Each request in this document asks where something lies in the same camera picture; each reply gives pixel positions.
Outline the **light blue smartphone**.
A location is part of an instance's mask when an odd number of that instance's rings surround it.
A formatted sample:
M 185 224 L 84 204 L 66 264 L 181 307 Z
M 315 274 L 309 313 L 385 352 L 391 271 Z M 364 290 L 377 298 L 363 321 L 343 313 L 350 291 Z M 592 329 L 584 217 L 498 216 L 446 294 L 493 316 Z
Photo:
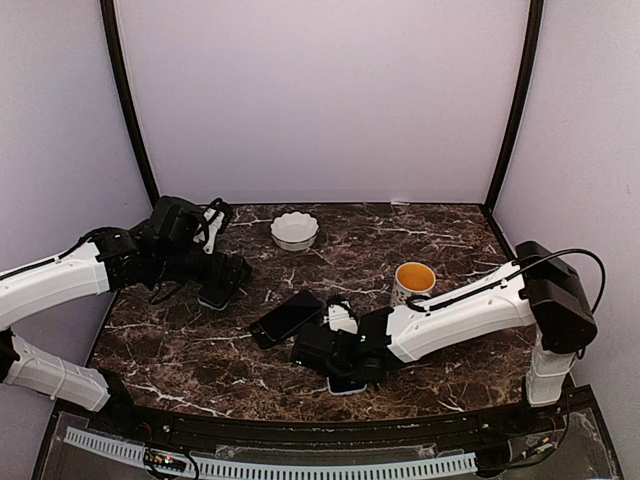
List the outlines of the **light blue smartphone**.
M 349 396 L 364 392 L 367 383 L 333 376 L 327 378 L 327 386 L 333 396 Z

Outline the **white patterned mug yellow inside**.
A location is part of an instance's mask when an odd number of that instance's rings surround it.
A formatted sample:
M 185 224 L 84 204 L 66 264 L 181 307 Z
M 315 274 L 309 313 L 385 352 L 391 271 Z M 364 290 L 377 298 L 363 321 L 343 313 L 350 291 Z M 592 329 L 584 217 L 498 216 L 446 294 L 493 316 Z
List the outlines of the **white patterned mug yellow inside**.
M 394 274 L 390 306 L 406 302 L 413 295 L 431 296 L 436 284 L 434 271 L 418 262 L 407 262 L 397 267 Z

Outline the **stacked phone with teal edge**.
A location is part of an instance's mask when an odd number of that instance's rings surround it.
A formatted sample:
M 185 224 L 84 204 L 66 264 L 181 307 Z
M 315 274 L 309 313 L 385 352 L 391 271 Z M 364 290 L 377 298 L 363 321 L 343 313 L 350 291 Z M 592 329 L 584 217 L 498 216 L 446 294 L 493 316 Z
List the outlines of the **stacked phone with teal edge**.
M 233 295 L 232 290 L 203 285 L 198 291 L 197 299 L 200 305 L 221 311 L 227 307 Z

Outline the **white fluted ceramic bowl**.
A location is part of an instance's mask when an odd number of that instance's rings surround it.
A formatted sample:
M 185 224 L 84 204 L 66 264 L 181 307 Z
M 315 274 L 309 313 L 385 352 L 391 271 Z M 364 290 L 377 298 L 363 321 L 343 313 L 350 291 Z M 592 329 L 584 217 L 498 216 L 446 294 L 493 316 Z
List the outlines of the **white fluted ceramic bowl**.
M 310 248 L 319 233 L 319 223 L 308 213 L 294 211 L 277 217 L 270 225 L 275 244 L 289 252 Z

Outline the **left black frame post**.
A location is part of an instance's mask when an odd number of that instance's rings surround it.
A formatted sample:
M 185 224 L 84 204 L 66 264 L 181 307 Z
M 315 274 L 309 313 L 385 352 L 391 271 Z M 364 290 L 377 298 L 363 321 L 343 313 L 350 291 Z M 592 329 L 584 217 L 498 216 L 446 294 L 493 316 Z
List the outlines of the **left black frame post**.
M 160 191 L 152 171 L 134 105 L 134 98 L 125 65 L 124 50 L 118 27 L 116 3 L 113 0 L 100 0 L 99 4 L 120 109 L 146 197 L 149 204 L 154 206 L 160 198 Z

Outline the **black phone case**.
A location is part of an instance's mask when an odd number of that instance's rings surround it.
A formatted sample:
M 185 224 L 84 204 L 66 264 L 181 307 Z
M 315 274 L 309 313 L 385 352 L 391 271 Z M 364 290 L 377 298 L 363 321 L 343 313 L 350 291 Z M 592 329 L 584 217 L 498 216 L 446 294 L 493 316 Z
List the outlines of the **black phone case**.
M 323 303 L 309 290 L 301 290 L 248 326 L 261 349 L 292 337 L 306 323 L 316 323 Z

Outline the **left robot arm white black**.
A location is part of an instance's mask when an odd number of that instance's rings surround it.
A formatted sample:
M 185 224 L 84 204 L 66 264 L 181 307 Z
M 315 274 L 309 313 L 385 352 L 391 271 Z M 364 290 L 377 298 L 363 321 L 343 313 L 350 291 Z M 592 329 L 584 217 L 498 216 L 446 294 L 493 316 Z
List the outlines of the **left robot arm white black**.
M 200 304 L 223 310 L 252 272 L 241 255 L 216 248 L 233 217 L 233 207 L 220 198 L 201 205 L 162 196 L 130 229 L 96 228 L 61 253 L 3 272 L 2 383 L 100 413 L 120 436 L 134 435 L 141 415 L 118 374 L 48 353 L 13 327 L 51 308 L 136 285 L 154 290 L 195 283 Z

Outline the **black front rail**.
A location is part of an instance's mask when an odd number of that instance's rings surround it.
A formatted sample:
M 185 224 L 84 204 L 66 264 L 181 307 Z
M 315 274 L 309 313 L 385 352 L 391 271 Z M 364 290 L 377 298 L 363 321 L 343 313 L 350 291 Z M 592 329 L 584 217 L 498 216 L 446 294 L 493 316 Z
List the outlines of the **black front rail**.
M 438 446 L 483 446 L 522 436 L 515 407 L 471 413 L 361 422 L 276 422 L 232 420 L 146 407 L 123 432 L 166 445 L 212 450 L 219 445 L 284 448 L 376 448 L 434 443 Z

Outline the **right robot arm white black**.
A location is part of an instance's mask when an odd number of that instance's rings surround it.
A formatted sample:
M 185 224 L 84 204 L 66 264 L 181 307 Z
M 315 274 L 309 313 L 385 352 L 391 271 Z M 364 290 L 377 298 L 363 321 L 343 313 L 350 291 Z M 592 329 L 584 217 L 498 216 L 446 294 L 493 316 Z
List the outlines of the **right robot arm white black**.
M 588 300 L 579 273 L 563 259 L 568 254 L 594 255 L 581 248 L 551 252 L 535 241 L 523 242 L 515 259 L 489 275 L 439 296 L 412 294 L 401 304 L 371 311 L 360 317 L 354 332 L 336 328 L 349 310 L 332 302 L 323 324 L 300 328 L 291 361 L 323 377 L 373 384 L 395 367 L 445 347 L 533 325 L 525 400 L 510 413 L 511 426 L 530 434 L 547 420 L 566 376 L 598 332 L 594 315 L 600 302 Z

